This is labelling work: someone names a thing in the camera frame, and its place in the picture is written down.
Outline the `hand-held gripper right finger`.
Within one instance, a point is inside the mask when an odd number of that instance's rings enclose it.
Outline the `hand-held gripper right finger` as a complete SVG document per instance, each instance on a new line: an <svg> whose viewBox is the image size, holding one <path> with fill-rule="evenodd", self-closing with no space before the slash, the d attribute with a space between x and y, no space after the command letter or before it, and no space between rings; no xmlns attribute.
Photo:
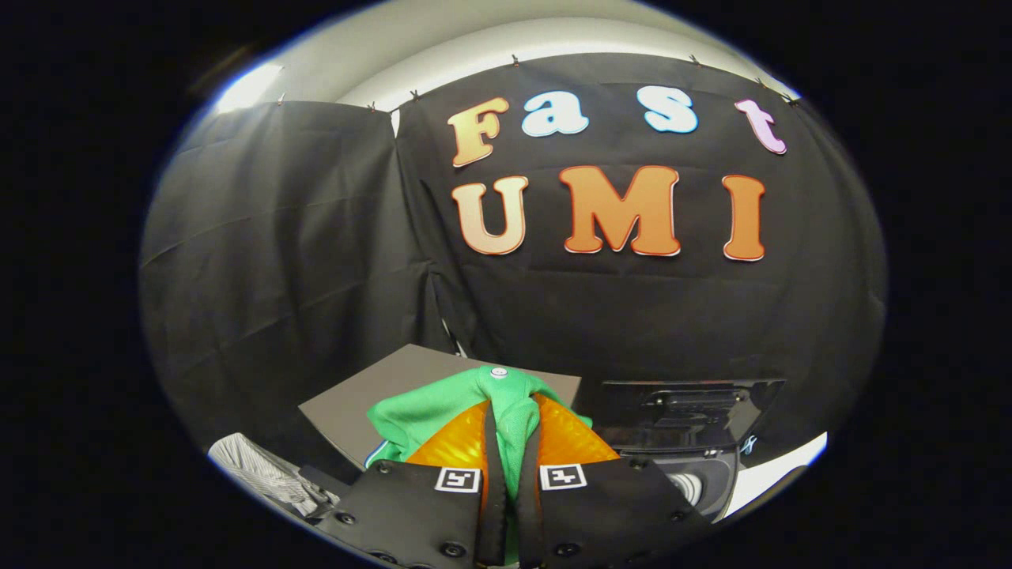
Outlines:
<svg viewBox="0 0 1012 569"><path fill-rule="evenodd" d="M563 404L532 400L515 504L522 568L640 568L712 532L654 461L618 456Z"/></svg>

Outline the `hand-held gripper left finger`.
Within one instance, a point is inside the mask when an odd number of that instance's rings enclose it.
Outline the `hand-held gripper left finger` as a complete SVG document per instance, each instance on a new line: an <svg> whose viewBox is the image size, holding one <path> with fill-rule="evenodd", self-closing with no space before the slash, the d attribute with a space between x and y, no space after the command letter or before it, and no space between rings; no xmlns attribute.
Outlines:
<svg viewBox="0 0 1012 569"><path fill-rule="evenodd" d="M508 493L492 405L471 406L407 460L373 462L319 532L406 568L503 564Z"/></svg>

